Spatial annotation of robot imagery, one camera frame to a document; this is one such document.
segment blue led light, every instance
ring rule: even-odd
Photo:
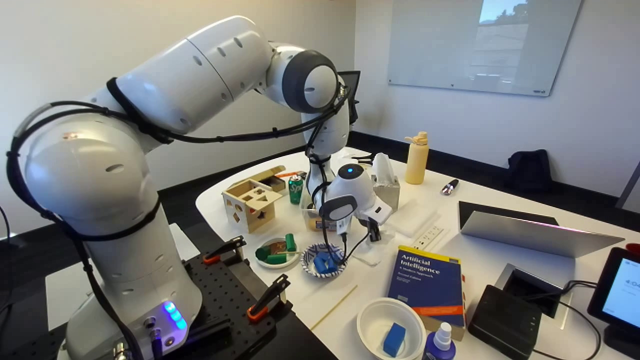
[[[184,321],[184,319],[180,320],[179,322],[175,323],[178,326],[178,329],[183,330],[187,327],[187,322]]]
[[[176,310],[173,314],[171,314],[171,318],[173,319],[173,321],[177,322],[180,321],[182,315],[180,314],[180,311]]]
[[[175,311],[175,305],[173,305],[173,302],[168,301],[165,305],[164,305],[164,309],[167,310],[169,313],[172,313]]]

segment blue and white paper plate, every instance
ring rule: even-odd
[[[329,246],[331,247],[334,256],[339,259],[342,259],[344,257],[344,251],[342,251],[342,249],[333,244],[329,244]],[[314,259],[319,252],[326,252],[327,254],[331,255],[329,249],[327,249],[326,245],[323,243],[313,244],[310,247],[307,247],[307,249],[302,254],[300,254],[300,264],[302,265],[302,269],[304,269],[310,275],[319,277],[321,279],[327,279],[329,277],[336,277],[340,275],[347,267],[347,264],[344,263],[343,265],[338,266],[337,271],[330,272],[328,274],[320,274],[316,271],[316,266],[314,265]]]

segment black bag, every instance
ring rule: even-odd
[[[518,151],[509,158],[505,186],[523,192],[551,191],[549,156],[544,149]]]

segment whiteboard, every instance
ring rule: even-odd
[[[393,85],[549,96],[582,0],[394,0]]]

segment black box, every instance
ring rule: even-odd
[[[542,312],[536,306],[487,285],[468,332],[513,360],[527,360],[536,340]]]

